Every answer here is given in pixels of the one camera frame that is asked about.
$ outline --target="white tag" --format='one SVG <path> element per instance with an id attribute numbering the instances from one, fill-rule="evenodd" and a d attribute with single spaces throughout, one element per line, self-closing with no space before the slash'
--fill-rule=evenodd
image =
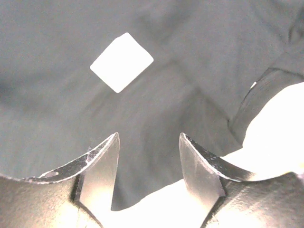
<path id="1" fill-rule="evenodd" d="M 90 69 L 119 93 L 153 61 L 153 57 L 129 33 L 125 33 L 103 51 Z"/>

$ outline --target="white block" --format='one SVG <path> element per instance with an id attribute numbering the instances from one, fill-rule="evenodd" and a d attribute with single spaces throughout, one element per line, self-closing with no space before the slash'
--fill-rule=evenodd
<path id="1" fill-rule="evenodd" d="M 153 57 L 129 33 L 125 33 L 103 51 L 90 69 L 119 93 L 153 61 Z"/>

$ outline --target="robotic claw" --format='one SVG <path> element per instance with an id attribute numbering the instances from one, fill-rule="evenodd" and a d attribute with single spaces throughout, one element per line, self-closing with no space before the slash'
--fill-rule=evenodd
<path id="1" fill-rule="evenodd" d="M 108 227 L 119 144 L 115 133 L 81 157 L 37 178 L 1 175 L 1 227 Z M 192 218 L 180 227 L 303 227 L 303 175 L 290 172 L 265 179 L 204 150 L 183 133 L 179 145 L 185 186 L 193 202 L 188 206 L 195 208 Z M 195 224 L 193 217 L 198 218 Z"/>

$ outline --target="black garment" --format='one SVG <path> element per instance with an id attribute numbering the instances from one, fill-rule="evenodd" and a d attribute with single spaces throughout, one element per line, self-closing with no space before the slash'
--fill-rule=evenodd
<path id="1" fill-rule="evenodd" d="M 119 132 L 114 209 L 182 178 L 180 132 L 225 155 L 269 67 L 303 74 L 303 1 L 2 0 L 0 172 L 39 175 Z M 90 69 L 129 32 L 154 62 L 116 94 Z"/>

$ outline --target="white square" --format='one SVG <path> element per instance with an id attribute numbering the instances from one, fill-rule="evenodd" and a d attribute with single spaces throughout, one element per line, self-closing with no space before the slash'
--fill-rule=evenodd
<path id="1" fill-rule="evenodd" d="M 153 57 L 129 33 L 125 33 L 101 53 L 90 69 L 119 93 L 153 61 Z"/>

